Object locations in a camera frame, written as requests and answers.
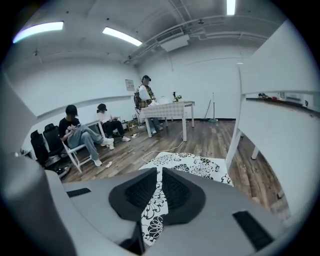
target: standing man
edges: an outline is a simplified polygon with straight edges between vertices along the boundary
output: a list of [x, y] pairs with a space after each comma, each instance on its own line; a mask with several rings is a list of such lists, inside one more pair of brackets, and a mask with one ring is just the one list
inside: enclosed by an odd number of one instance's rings
[[78, 116], [78, 110], [75, 105], [68, 105], [65, 109], [66, 116], [59, 123], [59, 137], [62, 142], [74, 149], [79, 145], [85, 144], [90, 153], [91, 159], [96, 166], [101, 166], [99, 154], [94, 142], [101, 146], [113, 144], [113, 138], [103, 138], [85, 125], [81, 125]]
[[[137, 110], [141, 110], [143, 108], [146, 108], [148, 107], [152, 101], [156, 101], [156, 97], [153, 93], [153, 91], [151, 90], [150, 86], [149, 86], [149, 83], [151, 81], [151, 78], [147, 75], [144, 75], [142, 77], [142, 80], [141, 80], [141, 85], [135, 90], [135, 93], [134, 93], [134, 104], [135, 104], [135, 108]], [[146, 91], [148, 92], [149, 96], [150, 96], [150, 99], [148, 100], [141, 100], [140, 98], [140, 95], [139, 95], [139, 88], [141, 86], [144, 86], [146, 88]], [[153, 134], [156, 134], [157, 131], [161, 131], [163, 130], [163, 128], [160, 126], [160, 123], [159, 123], [159, 120], [157, 117], [153, 117], [153, 121], [151, 122], [149, 118], [147, 118], [146, 120], [149, 121], [149, 126], [150, 126], [150, 129], [151, 129], [151, 132]]]
[[[97, 109], [97, 116], [101, 124], [104, 126], [106, 135], [108, 138], [112, 138], [113, 136], [113, 130], [117, 129], [120, 136], [122, 137], [123, 142], [129, 142], [130, 139], [125, 136], [125, 130], [122, 126], [122, 123], [117, 120], [116, 117], [112, 117], [107, 114], [107, 107], [105, 104], [101, 103], [98, 105]], [[113, 144], [109, 145], [109, 149], [113, 150], [115, 149]]]

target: patterned rug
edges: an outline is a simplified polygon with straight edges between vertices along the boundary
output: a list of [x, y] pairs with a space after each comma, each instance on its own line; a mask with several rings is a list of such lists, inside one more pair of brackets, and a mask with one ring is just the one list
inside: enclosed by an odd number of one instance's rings
[[163, 216], [168, 214], [167, 200], [162, 191], [163, 167], [233, 186], [227, 173], [225, 160], [220, 158], [206, 158], [190, 153], [160, 152], [156, 158], [143, 165], [139, 170], [152, 167], [157, 168], [156, 190], [141, 215], [142, 236], [146, 248], [152, 246], [160, 236], [163, 230]]

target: white sneaker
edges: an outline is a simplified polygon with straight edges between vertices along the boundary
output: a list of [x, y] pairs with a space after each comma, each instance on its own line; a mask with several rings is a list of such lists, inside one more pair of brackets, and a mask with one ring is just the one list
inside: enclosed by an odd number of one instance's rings
[[114, 138], [104, 138], [101, 146], [106, 146], [112, 143], [114, 143]]
[[131, 141], [131, 139], [129, 139], [129, 138], [126, 137], [126, 136], [123, 136], [123, 137], [122, 137], [122, 141], [123, 141], [123, 142], [129, 142], [129, 141]]
[[115, 145], [113, 143], [109, 144], [109, 149], [110, 150], [114, 150], [115, 149]]
[[97, 160], [93, 160], [93, 161], [94, 161], [95, 166], [101, 166], [102, 165], [102, 162], [100, 161], [99, 158]]

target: white shirt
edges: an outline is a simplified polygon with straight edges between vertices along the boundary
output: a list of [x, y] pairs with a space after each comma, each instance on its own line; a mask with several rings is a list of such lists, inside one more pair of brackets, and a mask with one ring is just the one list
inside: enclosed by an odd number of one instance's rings
[[107, 111], [105, 111], [104, 113], [97, 113], [96, 114], [99, 121], [102, 123], [106, 123], [107, 121], [109, 121], [111, 119], [111, 116], [107, 113]]

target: wooden floor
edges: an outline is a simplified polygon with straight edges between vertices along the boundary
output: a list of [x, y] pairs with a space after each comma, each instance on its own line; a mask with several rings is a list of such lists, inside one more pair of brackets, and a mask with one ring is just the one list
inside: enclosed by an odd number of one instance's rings
[[[72, 166], [70, 173], [62, 182], [90, 181], [137, 171], [145, 163], [142, 160], [145, 154], [151, 151], [168, 150], [177, 147], [182, 142], [179, 134], [182, 130], [181, 121], [169, 121], [168, 124], [168, 128], [164, 127], [152, 138], [149, 138], [147, 132], [144, 131], [130, 142], [120, 141], [112, 151], [97, 145], [102, 166], [96, 167], [93, 161], [89, 161], [82, 166], [82, 173]], [[188, 125], [190, 126], [187, 129], [187, 142], [170, 152], [192, 153], [208, 158], [226, 158], [235, 121], [219, 121], [218, 123], [195, 121], [194, 128], [191, 127], [191, 122]], [[253, 150], [254, 145], [251, 141], [245, 136], [242, 137], [231, 163], [230, 178], [238, 190], [285, 219], [278, 210], [288, 208], [285, 199], [282, 199], [281, 205], [278, 206], [277, 193], [281, 190], [281, 186], [260, 153], [256, 160], [251, 159]], [[145, 160], [149, 161], [158, 154], [159, 152], [153, 152], [145, 157]], [[86, 149], [78, 153], [80, 159], [88, 155]], [[106, 168], [109, 161], [112, 161], [112, 165]]]

